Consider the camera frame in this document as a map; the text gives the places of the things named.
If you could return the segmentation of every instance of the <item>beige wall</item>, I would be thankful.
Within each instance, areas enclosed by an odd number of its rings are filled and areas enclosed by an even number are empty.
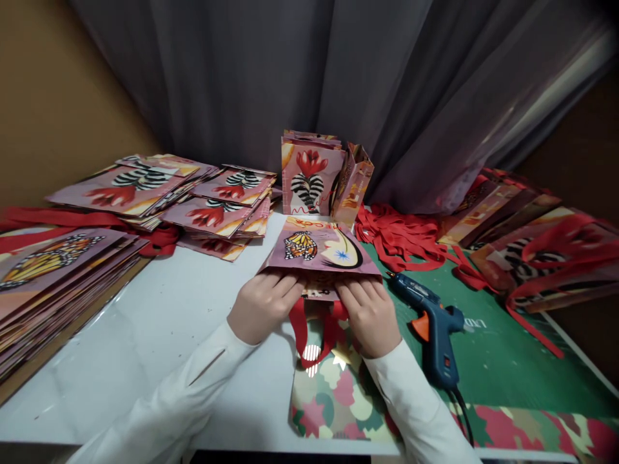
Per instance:
[[[0,1],[0,63],[0,210],[43,204],[120,156],[161,152],[65,1]]]

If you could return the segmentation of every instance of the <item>blue star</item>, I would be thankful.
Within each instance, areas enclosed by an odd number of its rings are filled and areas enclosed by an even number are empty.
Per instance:
[[[350,259],[350,258],[348,257],[348,254],[347,254],[347,253],[345,253],[345,252],[343,252],[343,251],[341,251],[341,250],[336,251],[336,252],[335,252],[335,254],[336,254],[336,255],[337,255],[337,257],[338,257],[338,258],[340,258],[341,260],[346,260],[346,261],[348,261],[348,260]]]

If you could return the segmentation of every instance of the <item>orange trigger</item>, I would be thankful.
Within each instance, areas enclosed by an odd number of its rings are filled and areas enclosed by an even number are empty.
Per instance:
[[[423,316],[419,319],[411,321],[411,325],[423,341],[430,341],[430,319],[427,317],[427,312],[424,311]]]

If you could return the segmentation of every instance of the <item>person's left hand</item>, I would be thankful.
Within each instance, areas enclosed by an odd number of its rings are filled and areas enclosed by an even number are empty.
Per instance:
[[[288,316],[301,297],[305,282],[298,276],[265,271],[243,285],[228,315],[228,324],[240,340],[257,345]]]

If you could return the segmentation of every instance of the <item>glue gun cord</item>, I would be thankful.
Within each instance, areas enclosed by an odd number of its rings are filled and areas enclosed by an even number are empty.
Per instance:
[[[466,422],[466,433],[469,438],[469,443],[471,444],[473,448],[475,448],[475,440],[473,439],[473,431],[471,430],[471,423],[469,422],[469,418],[466,415],[466,404],[464,403],[462,393],[460,393],[460,390],[458,390],[457,388],[454,388],[452,391],[456,397],[456,400],[458,402],[458,405],[460,406],[460,409],[462,409],[462,415],[464,416],[464,421]]]

